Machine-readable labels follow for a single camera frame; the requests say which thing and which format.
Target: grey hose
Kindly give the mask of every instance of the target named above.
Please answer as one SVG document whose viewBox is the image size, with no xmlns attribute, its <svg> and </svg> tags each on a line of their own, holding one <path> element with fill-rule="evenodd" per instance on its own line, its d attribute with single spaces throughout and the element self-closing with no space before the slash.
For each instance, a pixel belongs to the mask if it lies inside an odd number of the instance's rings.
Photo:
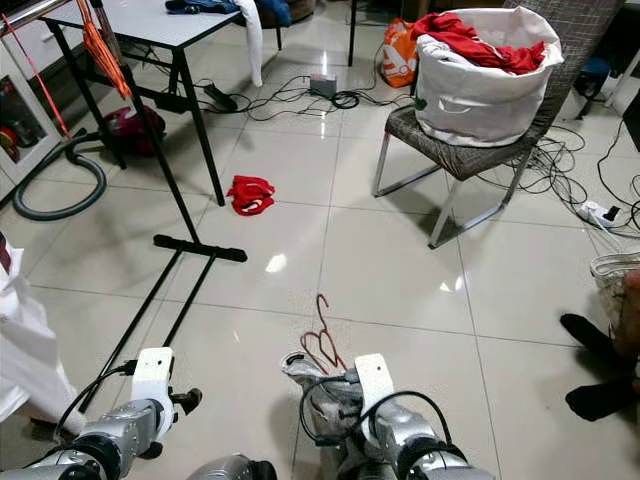
<svg viewBox="0 0 640 480">
<path fill-rule="evenodd" d="M 16 188 L 16 192 L 13 195 L 13 207 L 16 209 L 16 212 L 18 212 L 18 214 L 20 214 L 21 216 L 28 218 L 29 220 L 35 220 L 38 222 L 49 222 L 70 217 L 72 215 L 75 215 L 76 213 L 82 212 L 86 208 L 93 205 L 107 188 L 107 177 L 96 162 L 94 162 L 93 160 L 89 160 L 88 158 L 83 157 L 78 153 L 75 153 L 73 149 L 80 143 L 92 142 L 95 140 L 100 140 L 100 135 L 97 132 L 87 133 L 85 129 L 80 129 L 71 140 L 61 143 L 53 150 L 51 150 L 51 152 L 49 152 L 44 160 L 42 160 L 42 162 L 40 162 L 40 164 L 35 169 L 33 169 L 31 173 Z M 63 152 L 65 153 L 67 160 L 69 160 L 74 165 L 86 168 L 93 174 L 94 177 L 96 177 L 95 188 L 80 202 L 69 207 L 61 208 L 59 210 L 43 212 L 28 207 L 24 203 L 24 194 L 27 190 L 27 187 L 29 186 L 29 183 L 31 183 L 31 181 L 33 181 L 33 179 L 40 172 L 42 172 L 45 168 L 56 161 Z"/>
</svg>

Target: extension cord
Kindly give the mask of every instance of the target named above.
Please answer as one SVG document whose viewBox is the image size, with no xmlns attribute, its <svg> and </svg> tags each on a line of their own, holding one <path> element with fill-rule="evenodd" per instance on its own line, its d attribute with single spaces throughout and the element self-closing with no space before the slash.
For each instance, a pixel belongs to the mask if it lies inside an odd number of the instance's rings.
<svg viewBox="0 0 640 480">
<path fill-rule="evenodd" d="M 611 228 L 613 227 L 613 222 L 619 211 L 620 209 L 616 206 L 606 209 L 593 200 L 587 200 L 580 205 L 580 210 L 578 212 L 580 213 L 580 217 L 584 220 L 591 221 L 593 216 L 604 228 Z"/>
</svg>

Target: white cloth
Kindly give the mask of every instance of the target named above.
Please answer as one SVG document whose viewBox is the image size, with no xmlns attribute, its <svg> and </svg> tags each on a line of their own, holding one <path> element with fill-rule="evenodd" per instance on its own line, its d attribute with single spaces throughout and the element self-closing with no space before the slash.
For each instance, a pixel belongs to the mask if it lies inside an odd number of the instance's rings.
<svg viewBox="0 0 640 480">
<path fill-rule="evenodd" d="M 545 43 L 545 58 L 523 75 L 480 67 L 429 35 L 418 37 L 420 68 L 416 110 L 424 132 L 451 145 L 496 147 L 515 142 L 529 128 L 554 65 L 563 62 L 560 40 L 547 21 L 523 7 L 451 10 L 491 45 Z"/>
<path fill-rule="evenodd" d="M 256 87 L 262 86 L 262 24 L 254 0 L 232 0 L 242 12 L 247 27 L 247 47 L 251 81 Z"/>
<path fill-rule="evenodd" d="M 20 276 L 22 250 L 8 242 L 0 248 L 11 259 L 8 272 L 0 265 L 0 422 L 27 401 L 49 420 L 57 421 L 76 390 L 62 367 L 44 307 Z M 79 433 L 84 424 L 84 415 L 74 410 L 65 428 Z"/>
</svg>

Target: glossy floor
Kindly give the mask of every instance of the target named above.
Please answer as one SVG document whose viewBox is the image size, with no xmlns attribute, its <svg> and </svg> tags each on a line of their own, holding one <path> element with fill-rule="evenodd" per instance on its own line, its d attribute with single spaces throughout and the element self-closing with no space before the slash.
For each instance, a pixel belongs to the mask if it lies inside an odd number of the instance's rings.
<svg viewBox="0 0 640 480">
<path fill-rule="evenodd" d="M 275 33 L 266 31 L 262 89 L 248 86 L 244 32 L 236 26 L 189 51 L 194 77 L 250 98 L 265 98 L 291 77 L 314 71 L 337 74 L 340 88 L 366 86 L 383 29 L 358 27 L 349 68 L 347 14 L 345 2 L 319 2 L 313 17 L 283 31 L 280 52 Z M 164 78 L 150 66 L 137 73 L 149 83 Z M 372 96 L 393 99 L 405 91 L 378 83 Z M 589 262 L 611 250 L 607 238 L 585 228 L 552 194 L 518 192 L 500 216 L 430 250 L 433 214 L 451 178 L 439 172 L 387 197 L 370 195 L 392 106 L 256 120 L 310 102 L 269 105 L 253 112 L 254 119 L 207 114 L 224 188 L 243 174 L 262 176 L 277 189 L 275 206 L 250 218 L 212 201 L 188 115 L 162 113 L 165 148 L 200 237 L 244 248 L 249 261 L 217 261 L 204 282 L 173 344 L 174 387 L 199 387 L 203 404 L 174 426 L 163 455 L 138 461 L 130 478 L 186 478 L 202 463 L 239 451 L 271 460 L 280 479 L 317 478 L 318 451 L 298 429 L 300 391 L 280 373 L 279 361 L 317 326 L 314 296 L 323 292 L 345 359 L 382 353 L 396 387 L 423 391 L 441 405 L 455 442 L 474 464 L 503 480 L 637 479 L 635 413 L 591 424 L 564 402 L 571 389 L 601 378 L 558 318 L 575 312 L 605 324 Z M 101 103 L 105 113 L 118 105 L 113 95 Z M 619 122 L 615 111 L 598 107 L 581 122 L 564 123 L 586 141 L 573 174 L 601 203 L 613 200 L 595 162 Z M 170 254 L 154 248 L 152 236 L 186 235 L 153 159 L 132 159 L 123 171 L 99 149 L 88 155 L 104 166 L 109 187 L 84 213 L 32 223 L 10 206 L 0 212 L 2 230 L 26 249 L 24 271 L 47 307 L 77 386 L 97 373 L 167 261 Z M 384 182 L 424 162 L 392 142 Z M 633 198 L 629 180 L 640 173 L 640 155 L 624 127 L 605 166 L 616 191 Z M 508 171 L 487 178 L 505 182 Z M 61 160 L 28 196 L 36 206 L 55 208 L 85 195 L 90 184 Z M 502 193 L 478 179 L 466 182 L 456 218 L 474 216 Z M 201 258 L 184 256 L 123 358 L 162 342 L 202 265 Z M 91 416 L 127 394 L 126 384 L 111 382 Z M 0 430 L 5 468 L 27 463 L 42 447 L 26 438 L 21 423 Z"/>
</svg>

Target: person's foot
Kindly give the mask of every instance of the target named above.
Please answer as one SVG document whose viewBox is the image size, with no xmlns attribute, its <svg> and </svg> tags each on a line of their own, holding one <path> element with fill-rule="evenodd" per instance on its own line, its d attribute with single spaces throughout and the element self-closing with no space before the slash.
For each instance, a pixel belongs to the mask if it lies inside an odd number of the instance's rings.
<svg viewBox="0 0 640 480">
<path fill-rule="evenodd" d="M 573 338 L 610 368 L 628 372 L 635 367 L 635 362 L 618 355 L 613 348 L 611 339 L 586 318 L 573 313 L 565 313 L 560 317 L 560 323 Z"/>
<path fill-rule="evenodd" d="M 634 390 L 631 377 L 579 387 L 569 392 L 566 402 L 573 412 L 593 422 L 638 402 L 640 395 Z"/>
</svg>

